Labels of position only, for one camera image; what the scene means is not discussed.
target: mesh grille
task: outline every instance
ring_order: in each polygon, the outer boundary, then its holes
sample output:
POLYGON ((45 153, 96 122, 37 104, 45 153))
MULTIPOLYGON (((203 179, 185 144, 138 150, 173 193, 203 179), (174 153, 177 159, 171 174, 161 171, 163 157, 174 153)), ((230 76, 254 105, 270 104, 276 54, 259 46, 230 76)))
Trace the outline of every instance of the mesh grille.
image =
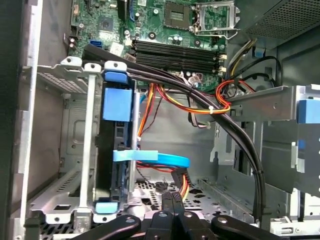
POLYGON ((247 33, 286 40, 320 23, 320 0, 288 0, 247 33))
POLYGON ((56 85, 58 88, 61 88, 63 91, 67 93, 78 93, 85 94, 86 92, 81 89, 74 81, 69 81, 64 78, 57 78, 50 73, 47 72, 39 72, 41 77, 56 85))

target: motherboard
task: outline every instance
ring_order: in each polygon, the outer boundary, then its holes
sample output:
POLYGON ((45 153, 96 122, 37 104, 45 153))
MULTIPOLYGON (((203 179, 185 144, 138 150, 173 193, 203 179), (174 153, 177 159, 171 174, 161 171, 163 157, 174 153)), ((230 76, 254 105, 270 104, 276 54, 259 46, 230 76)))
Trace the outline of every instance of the motherboard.
MULTIPOLYGON (((214 88, 226 40, 195 35, 195 5, 212 0, 73 0, 69 55, 81 57, 87 44, 112 54, 193 78, 214 88)), ((227 7, 206 7, 206 28, 227 25, 227 7)))

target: ram slot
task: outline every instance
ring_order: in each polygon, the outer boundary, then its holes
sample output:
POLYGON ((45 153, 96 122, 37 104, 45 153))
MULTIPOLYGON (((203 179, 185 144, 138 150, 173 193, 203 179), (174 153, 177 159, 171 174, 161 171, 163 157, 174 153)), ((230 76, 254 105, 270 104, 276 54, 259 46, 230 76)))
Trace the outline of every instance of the ram slot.
POLYGON ((154 42, 138 41, 135 44, 135 50, 138 53, 150 55, 175 56, 204 61, 214 61, 214 59, 217 57, 217 52, 214 51, 159 44, 154 42))
POLYGON ((154 68, 185 70, 198 73, 212 73, 213 69, 215 68, 214 62, 183 59, 177 57, 147 55, 143 53, 136 54, 136 63, 154 68))

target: cpu socket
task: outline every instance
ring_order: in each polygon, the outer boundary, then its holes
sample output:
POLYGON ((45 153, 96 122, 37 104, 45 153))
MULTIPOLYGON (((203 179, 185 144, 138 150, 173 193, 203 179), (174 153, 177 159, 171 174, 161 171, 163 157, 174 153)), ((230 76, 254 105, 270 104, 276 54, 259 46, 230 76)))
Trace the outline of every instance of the cpu socket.
POLYGON ((189 30, 190 7, 167 2, 164 7, 164 26, 174 29, 189 30))

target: green circuit board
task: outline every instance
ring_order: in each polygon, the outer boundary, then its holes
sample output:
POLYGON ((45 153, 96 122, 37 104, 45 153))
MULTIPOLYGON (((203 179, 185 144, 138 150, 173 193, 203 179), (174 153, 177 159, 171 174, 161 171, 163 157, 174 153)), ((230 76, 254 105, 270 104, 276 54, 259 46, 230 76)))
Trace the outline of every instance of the green circuit board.
MULTIPOLYGON (((121 20, 117 0, 73 0, 70 35, 78 38, 76 46, 69 48, 69 55, 81 57, 84 47, 91 40, 101 41, 103 49, 123 57, 131 48, 132 39, 177 45, 175 37, 180 37, 181 47, 225 53, 224 38, 198 37, 190 31, 194 17, 192 6, 199 2, 212 0, 132 0, 126 20, 121 20), (177 6, 186 7, 184 14, 175 11, 177 6), (154 39, 150 38, 151 33, 155 35, 154 39)), ((227 9, 208 7, 207 11, 206 27, 226 26, 227 9)), ((206 73, 199 87, 201 90, 212 89, 218 82, 216 73, 206 73)))

